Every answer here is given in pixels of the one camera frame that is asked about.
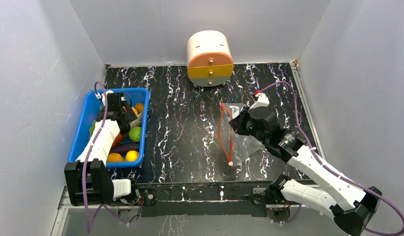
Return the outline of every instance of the marble tabletop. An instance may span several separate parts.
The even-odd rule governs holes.
[[[141,168],[109,169],[109,173],[112,178],[133,177],[145,183],[274,180],[280,174],[307,178],[265,150],[230,167],[218,142],[221,102],[252,104],[255,91],[276,81],[289,82],[298,95],[289,63],[236,64],[226,85],[209,88],[194,88],[186,66],[108,68],[107,88],[143,87],[151,94]],[[296,130],[288,88],[271,88],[267,96],[281,126]],[[297,99],[301,126],[311,138],[299,95]]]

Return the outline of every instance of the yellow drawer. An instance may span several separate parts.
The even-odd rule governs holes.
[[[189,67],[187,74],[191,79],[231,76],[234,64]]]

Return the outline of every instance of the purple eggplant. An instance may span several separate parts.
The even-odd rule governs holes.
[[[139,151],[139,143],[118,144],[116,147],[111,148],[109,153],[125,154],[129,151]]]

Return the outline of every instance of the blue plastic container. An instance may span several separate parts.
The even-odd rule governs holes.
[[[132,105],[135,106],[137,103],[144,104],[144,111],[142,116],[142,127],[141,127],[141,140],[139,143],[139,157],[136,161],[130,162],[107,162],[107,168],[131,168],[139,167],[144,160],[144,147],[145,147],[145,130],[147,126],[147,115],[148,115],[148,104],[150,102],[150,92],[145,88],[114,88],[106,89],[112,90],[113,92],[123,92],[132,99]],[[90,91],[85,98],[82,113],[80,114],[80,120],[77,125],[76,134],[74,135],[73,144],[71,145],[70,153],[68,154],[68,161],[75,162],[76,159],[82,154],[84,148],[89,142],[89,129],[96,119],[99,108],[102,102],[96,99],[94,95],[94,90]]]

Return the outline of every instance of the gray floor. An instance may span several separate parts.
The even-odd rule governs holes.
[[[69,211],[64,236],[86,235],[84,210]],[[303,208],[292,223],[280,226],[267,218],[248,215],[173,215],[141,218],[128,228],[103,210],[92,228],[93,236],[346,236],[327,216]]]

